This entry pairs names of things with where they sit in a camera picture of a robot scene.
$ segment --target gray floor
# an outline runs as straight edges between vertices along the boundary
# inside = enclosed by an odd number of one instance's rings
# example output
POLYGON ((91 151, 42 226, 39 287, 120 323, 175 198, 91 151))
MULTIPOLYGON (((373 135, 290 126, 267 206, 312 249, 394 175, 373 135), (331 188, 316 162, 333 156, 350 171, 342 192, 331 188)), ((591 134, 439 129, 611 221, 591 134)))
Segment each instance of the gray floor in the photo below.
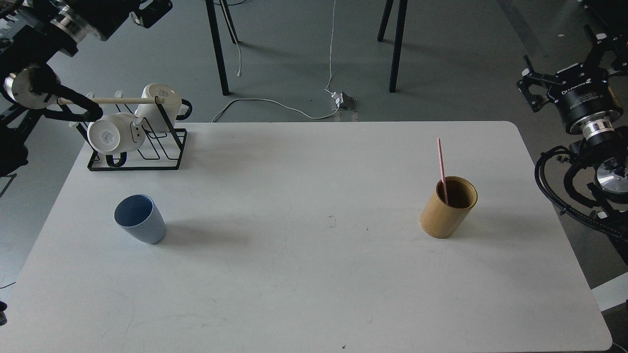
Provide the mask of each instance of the gray floor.
MULTIPOLYGON (((329 78, 332 0, 249 0, 231 6, 242 42, 242 77, 235 75, 237 48, 219 12, 234 93, 228 97, 220 92, 205 2, 173 2, 173 10, 150 30, 128 21, 109 41, 87 38, 75 57, 59 54, 49 64, 65 85, 97 97, 113 96, 117 90, 139 96, 150 82, 169 84, 192 102, 189 121, 211 121, 230 100, 245 97, 278 100, 314 116, 330 113, 331 100, 323 88, 329 78)), ((582 26, 599 26, 581 3, 410 1, 395 94, 387 87, 396 6, 386 40, 378 43, 383 4, 337 1, 331 88, 355 97, 358 106, 324 121, 507 120, 519 128, 535 161, 540 152, 578 139, 565 134, 554 107, 533 114, 515 83, 524 68, 524 54, 537 71, 546 73, 585 58, 590 47, 582 26)), ((625 80, 611 80, 624 106, 625 80)), ((238 102, 221 121, 309 119, 270 103, 238 102)), ((66 123, 55 121, 40 122, 29 138, 30 163, 18 170, 0 198, 0 286, 19 281, 19 271, 82 144, 66 123)), ((565 167, 551 169, 551 181, 560 182, 565 167)), ((605 236, 567 216, 561 221, 592 288, 627 271, 605 236)), ((10 294, 11 287, 0 290, 0 300, 10 304, 10 294)), ((622 345, 628 344, 626 315, 625 308, 605 315, 622 345)))

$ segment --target chair leg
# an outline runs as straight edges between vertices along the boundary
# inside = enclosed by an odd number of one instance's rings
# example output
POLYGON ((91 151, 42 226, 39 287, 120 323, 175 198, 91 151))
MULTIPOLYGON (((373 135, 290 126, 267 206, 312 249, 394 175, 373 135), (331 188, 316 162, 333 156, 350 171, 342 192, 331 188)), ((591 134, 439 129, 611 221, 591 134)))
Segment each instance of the chair leg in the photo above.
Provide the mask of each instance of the chair leg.
POLYGON ((391 17, 392 8, 393 0, 386 0, 384 15, 382 16, 382 23, 379 25, 379 32, 377 34, 377 41, 384 40, 384 34, 386 33, 386 27, 388 26, 388 19, 391 17))
POLYGON ((406 25, 406 10, 408 0, 399 1, 399 15, 397 17, 397 32, 394 37, 394 51, 392 52, 391 80, 388 86, 390 93, 395 93, 397 87, 397 76, 399 74, 399 59, 401 58, 401 44, 403 42, 403 28, 406 25))
POLYGON ((212 42, 214 43, 214 53, 216 54, 216 65, 218 65, 218 76, 220 78, 220 88, 222 95, 230 95, 229 84, 227 83, 227 72, 225 70, 225 60, 222 56, 222 46, 220 45, 220 35, 218 33, 218 22, 216 20, 216 10, 214 9, 213 0, 205 0, 207 7, 207 17, 209 19, 209 29, 212 33, 212 42))
POLYGON ((225 16, 225 22, 229 29, 229 36, 231 37, 231 43, 236 44, 238 42, 236 28, 234 26, 233 19, 231 18, 231 12, 229 12, 229 5, 227 0, 220 0, 220 7, 222 8, 222 15, 225 16))

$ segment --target bamboo cup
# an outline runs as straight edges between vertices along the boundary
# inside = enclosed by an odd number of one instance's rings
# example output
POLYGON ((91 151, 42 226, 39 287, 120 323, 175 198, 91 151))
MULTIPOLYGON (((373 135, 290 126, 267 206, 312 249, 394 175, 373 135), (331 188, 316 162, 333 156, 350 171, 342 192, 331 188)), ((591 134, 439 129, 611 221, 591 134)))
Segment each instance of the bamboo cup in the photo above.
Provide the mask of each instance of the bamboo cup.
POLYGON ((467 180, 447 176, 445 183, 449 204, 443 199, 443 182, 439 180, 421 213, 423 230, 439 239, 450 237, 477 202, 477 191, 467 180))

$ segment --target pink straw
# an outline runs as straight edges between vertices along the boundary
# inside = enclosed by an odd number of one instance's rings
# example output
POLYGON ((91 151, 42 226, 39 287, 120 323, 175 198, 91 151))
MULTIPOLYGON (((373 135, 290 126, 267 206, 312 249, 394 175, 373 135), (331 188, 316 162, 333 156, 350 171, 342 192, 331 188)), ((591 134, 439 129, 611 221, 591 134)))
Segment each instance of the pink straw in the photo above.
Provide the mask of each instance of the pink straw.
POLYGON ((438 161, 440 162, 440 180, 443 182, 443 196, 445 197, 445 205, 449 205, 447 200, 447 186, 445 185, 445 165, 443 164, 443 150, 440 147, 440 138, 436 139, 438 143, 438 161))

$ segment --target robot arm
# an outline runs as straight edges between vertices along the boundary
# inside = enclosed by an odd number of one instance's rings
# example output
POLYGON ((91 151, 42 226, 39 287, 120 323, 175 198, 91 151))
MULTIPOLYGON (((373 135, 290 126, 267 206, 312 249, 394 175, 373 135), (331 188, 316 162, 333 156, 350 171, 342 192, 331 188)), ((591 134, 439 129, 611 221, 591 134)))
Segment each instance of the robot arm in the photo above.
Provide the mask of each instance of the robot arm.
POLYGON ((102 109, 65 87, 46 64, 57 52, 77 53, 88 34, 107 40, 129 17, 149 28, 171 8, 170 0, 26 0, 6 7, 0 18, 0 94, 12 106, 0 114, 0 177, 27 164, 24 146, 40 117, 64 121, 95 121, 102 109), (47 109, 66 98, 86 110, 83 114, 47 109), (20 115, 17 128, 8 125, 20 115))
POLYGON ((581 63, 573 64, 554 75, 534 71, 526 56, 526 69, 517 82, 519 91, 533 112, 548 103, 554 104, 561 116, 565 132, 581 136, 581 140, 558 146, 543 153, 536 164, 536 181, 544 193, 560 210, 577 221, 608 235, 618 253, 628 263, 628 212, 615 210, 615 204, 628 204, 628 127, 613 127, 624 110, 609 87, 609 78, 628 74, 628 41, 622 35, 594 35, 589 26, 585 32, 592 49, 581 63), (609 69, 600 68, 605 53, 612 52, 615 60, 609 69), (530 87, 547 90, 545 97, 532 94, 530 87), (579 204, 603 212, 585 215, 562 200, 551 189, 544 175, 546 162, 553 156, 564 155, 560 161, 571 166, 565 173, 563 186, 567 194, 579 204), (595 178, 587 185, 593 199, 579 193, 573 186, 576 174, 588 167, 595 169, 595 178))

